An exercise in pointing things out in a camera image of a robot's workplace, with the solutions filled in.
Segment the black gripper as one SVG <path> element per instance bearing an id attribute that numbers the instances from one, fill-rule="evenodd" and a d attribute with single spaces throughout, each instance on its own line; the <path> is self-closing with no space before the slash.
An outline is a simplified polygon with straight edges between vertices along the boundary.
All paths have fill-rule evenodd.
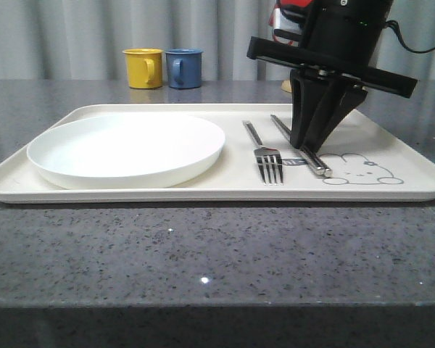
<path id="1" fill-rule="evenodd" d="M 348 77 L 366 86 L 411 97 L 418 83 L 414 78 L 380 70 L 367 65 L 355 65 L 308 49 L 288 46 L 252 36 L 246 56 L 290 68 L 325 70 Z M 290 144 L 318 152 L 336 126 L 365 101 L 368 92 L 363 84 L 319 78 L 303 69 L 290 72 L 292 121 Z"/>

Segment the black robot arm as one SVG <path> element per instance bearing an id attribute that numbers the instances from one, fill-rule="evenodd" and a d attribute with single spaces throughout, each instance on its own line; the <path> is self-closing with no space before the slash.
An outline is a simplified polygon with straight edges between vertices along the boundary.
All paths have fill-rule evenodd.
<path id="1" fill-rule="evenodd" d="M 297 7 L 297 46 L 253 37 L 247 56 L 291 68 L 290 143 L 317 152 L 365 101 L 367 88 L 411 97 L 416 79 L 369 65 L 390 1 L 311 1 Z"/>

